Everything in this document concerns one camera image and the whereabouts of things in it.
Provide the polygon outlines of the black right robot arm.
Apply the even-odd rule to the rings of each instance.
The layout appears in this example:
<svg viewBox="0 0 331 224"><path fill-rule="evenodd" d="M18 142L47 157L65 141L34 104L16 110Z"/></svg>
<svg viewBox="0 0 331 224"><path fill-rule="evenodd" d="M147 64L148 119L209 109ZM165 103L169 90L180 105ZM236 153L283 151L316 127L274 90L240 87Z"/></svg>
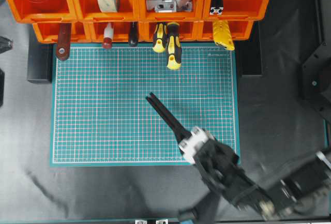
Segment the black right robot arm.
<svg viewBox="0 0 331 224"><path fill-rule="evenodd" d="M187 43L179 55L187 61L188 80L166 79L160 95L149 93L146 100L174 133L171 160L194 166L208 187L199 203L180 213L181 221L212 223L221 200L273 220L330 190L329 148L268 188L250 179L240 166L235 53Z"/></svg>

